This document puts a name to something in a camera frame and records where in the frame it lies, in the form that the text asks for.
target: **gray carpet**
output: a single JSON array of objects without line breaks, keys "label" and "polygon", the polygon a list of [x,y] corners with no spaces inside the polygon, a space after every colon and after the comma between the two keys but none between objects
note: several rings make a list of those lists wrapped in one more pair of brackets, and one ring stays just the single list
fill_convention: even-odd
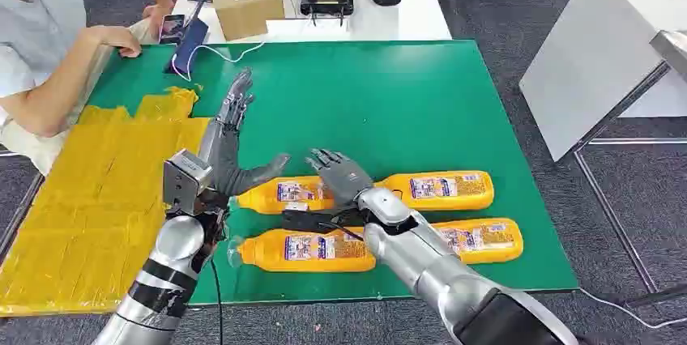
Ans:
[{"label": "gray carpet", "polygon": [[[151,0],[86,0],[89,23],[127,25]],[[553,164],[518,80],[567,0],[440,0],[455,38],[477,40],[548,211],[583,287],[609,300],[644,292],[643,285],[572,160]],[[677,135],[684,119],[621,120],[613,135]],[[660,287],[684,281],[687,264],[685,153],[679,148],[594,147],[585,156]],[[30,181],[26,163],[0,160],[0,225]],[[684,326],[648,330],[579,292],[536,295],[563,322],[594,344],[684,344]],[[639,309],[646,320],[687,315],[687,299]],[[225,343],[450,343],[438,319],[420,301],[224,307]],[[89,343],[106,317],[9,319],[2,344]],[[190,311],[175,343],[218,341],[217,309]]]}]

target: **bottle label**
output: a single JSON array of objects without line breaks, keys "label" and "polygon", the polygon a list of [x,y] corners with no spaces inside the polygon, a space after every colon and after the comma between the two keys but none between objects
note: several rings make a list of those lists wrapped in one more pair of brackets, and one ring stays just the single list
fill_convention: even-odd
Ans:
[{"label": "bottle label", "polygon": [[479,174],[470,173],[457,177],[418,177],[410,180],[412,197],[440,198],[459,195],[483,194],[484,181]]},{"label": "bottle label", "polygon": [[439,228],[444,240],[456,252],[477,252],[512,248],[513,235],[506,231],[504,224],[485,225],[472,230]]},{"label": "bottle label", "polygon": [[284,246],[284,258],[287,260],[310,260],[310,243],[313,236],[287,236]]},{"label": "bottle label", "polygon": [[484,194],[487,188],[484,185],[484,179],[477,173],[458,176],[458,194],[459,195],[477,195]]},{"label": "bottle label", "polygon": [[410,189],[412,192],[412,197],[416,199],[458,196],[458,184],[453,178],[412,178],[410,180]]},{"label": "bottle label", "polygon": [[277,200],[280,202],[313,201],[318,197],[318,194],[321,198],[322,194],[318,192],[316,187],[308,187],[297,181],[277,183]]},{"label": "bottle label", "polygon": [[365,243],[349,236],[287,236],[284,246],[286,260],[327,260],[330,258],[363,258]]}]

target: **white cable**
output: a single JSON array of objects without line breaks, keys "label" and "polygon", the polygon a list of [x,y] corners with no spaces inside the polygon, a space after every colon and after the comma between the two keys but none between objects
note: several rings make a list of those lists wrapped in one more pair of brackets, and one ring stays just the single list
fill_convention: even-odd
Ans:
[{"label": "white cable", "polygon": [[185,76],[184,76],[181,72],[179,72],[179,70],[177,69],[177,54],[176,54],[176,53],[172,56],[172,68],[174,69],[174,72],[177,73],[177,75],[181,76],[182,79],[184,79],[186,82],[190,82],[190,81],[191,81],[191,71],[190,71],[190,67],[191,67],[191,61],[193,60],[193,56],[195,55],[195,51],[197,51],[197,50],[199,50],[199,49],[201,49],[201,48],[209,49],[209,50],[211,50],[212,52],[217,53],[218,55],[220,55],[220,57],[221,57],[222,59],[224,59],[226,62],[238,63],[238,62],[243,58],[243,55],[247,54],[247,53],[250,52],[250,51],[255,51],[256,49],[258,49],[258,48],[262,47],[263,45],[265,45],[265,43],[266,43],[266,41],[263,41],[263,42],[261,42],[260,44],[255,45],[254,47],[248,48],[247,50],[241,52],[241,54],[238,55],[238,58],[236,58],[236,59],[231,59],[231,58],[229,58],[229,57],[226,57],[226,56],[224,56],[222,53],[220,53],[220,51],[218,51],[217,49],[214,49],[214,48],[212,48],[212,47],[208,47],[207,45],[198,45],[197,47],[194,48],[193,51],[191,51],[191,55],[189,56],[189,61],[186,63],[186,70],[188,71],[188,77],[185,77]]},{"label": "white cable", "polygon": [[665,321],[665,322],[661,322],[661,323],[656,324],[656,325],[652,325],[652,324],[644,322],[640,317],[634,315],[631,311],[629,311],[628,309],[626,309],[620,305],[616,305],[615,303],[612,303],[612,302],[609,302],[607,300],[603,300],[603,299],[600,299],[596,296],[593,296],[590,292],[588,292],[584,288],[580,288],[579,290],[584,295],[589,296],[591,299],[596,300],[599,303],[603,303],[604,305],[609,305],[609,306],[615,307],[616,309],[619,309],[620,311],[630,315],[632,318],[636,319],[639,323],[648,327],[649,329],[660,329],[661,327],[664,327],[664,326],[670,326],[670,325],[674,325],[676,323],[687,322],[687,317],[685,317],[685,318],[673,319],[672,321]]}]

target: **green table mat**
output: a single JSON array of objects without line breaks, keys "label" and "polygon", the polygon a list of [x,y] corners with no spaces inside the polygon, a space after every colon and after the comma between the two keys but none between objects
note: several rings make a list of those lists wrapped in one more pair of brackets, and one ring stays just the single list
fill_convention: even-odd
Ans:
[{"label": "green table mat", "polygon": [[[231,45],[234,57],[251,45]],[[228,45],[220,45],[227,53]],[[511,262],[475,265],[482,275],[525,290],[566,290],[578,282],[557,238],[474,41],[274,43],[238,64],[200,50],[191,83],[163,73],[173,48],[145,47],[141,57],[113,56],[90,104],[125,105],[133,113],[146,94],[192,87],[200,100],[194,117],[217,112],[233,76],[253,68],[255,102],[241,130],[243,168],[278,152],[292,160],[285,176],[310,175],[309,148],[341,151],[379,181],[394,173],[479,169],[491,174],[493,205],[482,211],[425,213],[430,222],[508,217],[523,234],[523,255]],[[279,227],[278,215],[232,208],[232,236],[257,236]],[[359,300],[409,296],[384,265],[364,273],[275,273],[232,268],[226,244],[215,263],[224,302]],[[208,267],[192,304],[216,301]]]}]

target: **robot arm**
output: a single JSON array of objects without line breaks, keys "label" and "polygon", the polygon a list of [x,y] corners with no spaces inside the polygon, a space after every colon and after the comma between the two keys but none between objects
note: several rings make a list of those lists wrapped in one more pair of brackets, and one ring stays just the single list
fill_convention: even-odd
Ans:
[{"label": "robot arm", "polygon": [[288,155],[243,170],[238,131],[253,96],[249,69],[233,81],[210,121],[198,155],[181,150],[164,162],[163,200],[170,205],[155,246],[93,345],[166,345],[193,295],[198,274],[225,238],[228,198],[281,174]]},{"label": "robot arm", "polygon": [[460,261],[427,220],[372,180],[348,157],[312,150],[312,165],[340,204],[365,218],[370,252],[439,314],[462,345],[577,345],[568,328],[525,292],[495,283]]}]

